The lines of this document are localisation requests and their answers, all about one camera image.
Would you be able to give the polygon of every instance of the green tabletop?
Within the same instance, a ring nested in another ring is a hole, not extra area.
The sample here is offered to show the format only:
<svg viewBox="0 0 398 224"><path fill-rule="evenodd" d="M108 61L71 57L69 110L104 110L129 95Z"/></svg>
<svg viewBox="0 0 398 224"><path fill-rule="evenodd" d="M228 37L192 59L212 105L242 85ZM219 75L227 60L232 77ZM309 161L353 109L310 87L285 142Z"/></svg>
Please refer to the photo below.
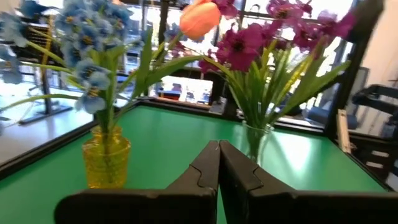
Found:
<svg viewBox="0 0 398 224"><path fill-rule="evenodd" d="M120 120L132 151L126 187L164 189L188 167L209 140L227 139L239 148L239 123L146 106ZM66 195L86 188L81 145L90 134L0 181L1 223L53 223ZM261 166L295 189L384 189L327 138L274 130ZM219 194L218 223L226 223Z"/></svg>

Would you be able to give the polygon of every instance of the tulip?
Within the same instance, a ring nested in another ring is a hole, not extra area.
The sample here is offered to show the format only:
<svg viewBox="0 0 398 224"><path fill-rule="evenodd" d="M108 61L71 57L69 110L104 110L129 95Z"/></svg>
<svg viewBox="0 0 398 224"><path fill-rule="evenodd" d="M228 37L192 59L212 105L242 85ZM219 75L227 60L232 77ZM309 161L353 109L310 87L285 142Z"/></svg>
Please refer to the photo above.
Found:
<svg viewBox="0 0 398 224"><path fill-rule="evenodd" d="M220 10L211 0L196 0L182 11L181 32L192 40L198 40L220 23L220 17Z"/></svg>

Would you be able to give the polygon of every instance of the glass vase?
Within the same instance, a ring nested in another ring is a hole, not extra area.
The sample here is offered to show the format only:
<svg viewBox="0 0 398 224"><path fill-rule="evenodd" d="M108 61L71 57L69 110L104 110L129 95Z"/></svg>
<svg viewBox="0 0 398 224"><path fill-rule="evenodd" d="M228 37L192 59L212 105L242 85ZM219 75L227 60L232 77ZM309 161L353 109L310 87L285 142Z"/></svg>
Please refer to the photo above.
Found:
<svg viewBox="0 0 398 224"><path fill-rule="evenodd" d="M241 150L253 162L257 163L258 157L264 152L271 131L274 129L266 124L263 128L254 128L243 121L243 140Z"/></svg>
<svg viewBox="0 0 398 224"><path fill-rule="evenodd" d="M126 183L130 142L121 136L116 126L104 134L99 127L91 130L93 139L83 144L88 187L91 189L120 189Z"/></svg>

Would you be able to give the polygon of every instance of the flower stem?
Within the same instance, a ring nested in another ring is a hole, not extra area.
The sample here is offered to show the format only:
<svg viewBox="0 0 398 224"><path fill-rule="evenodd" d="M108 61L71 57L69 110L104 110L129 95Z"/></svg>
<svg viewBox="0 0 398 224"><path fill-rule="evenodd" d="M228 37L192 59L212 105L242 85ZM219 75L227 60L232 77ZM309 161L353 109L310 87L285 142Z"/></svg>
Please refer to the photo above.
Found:
<svg viewBox="0 0 398 224"><path fill-rule="evenodd" d="M56 60L58 63L60 63L61 65L63 65L65 68L67 67L67 65L65 64L65 62L62 60L62 58L60 58L59 56L55 55L54 53L51 53L49 50L31 42L28 41L27 44L31 47L33 47L34 49L43 52L44 54L47 54L49 57L53 58L54 60Z"/></svg>
<svg viewBox="0 0 398 224"><path fill-rule="evenodd" d="M50 35L44 34L44 33L40 32L40 31L36 30L35 28L31 28L31 27L30 27L29 30L32 31L32 32L35 33L35 34L39 34L39 35L41 35L41 36L43 36L43 37L49 38L49 39L51 39L52 41L56 42L57 44L61 44L60 41L57 40L56 38L54 38L54 37L52 37L52 36L50 36Z"/></svg>
<svg viewBox="0 0 398 224"><path fill-rule="evenodd" d="M54 65L42 65L42 64L38 64L38 63L23 63L23 62L22 62L22 65L37 67L37 68L47 68L47 69L56 70L56 71L60 71L60 72L67 72L69 74L72 73L72 71L69 70L68 68L63 68L63 67L54 66Z"/></svg>

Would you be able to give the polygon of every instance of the yellow vase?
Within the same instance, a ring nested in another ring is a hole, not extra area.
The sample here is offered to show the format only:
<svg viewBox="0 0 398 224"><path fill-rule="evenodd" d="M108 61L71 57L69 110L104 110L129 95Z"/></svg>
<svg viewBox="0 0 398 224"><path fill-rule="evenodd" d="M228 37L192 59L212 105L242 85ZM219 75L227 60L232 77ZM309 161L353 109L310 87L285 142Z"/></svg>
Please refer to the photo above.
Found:
<svg viewBox="0 0 398 224"><path fill-rule="evenodd" d="M83 144L86 178L91 189L119 189L126 183L130 142L116 126L109 134L99 127L91 130L94 138Z"/></svg>

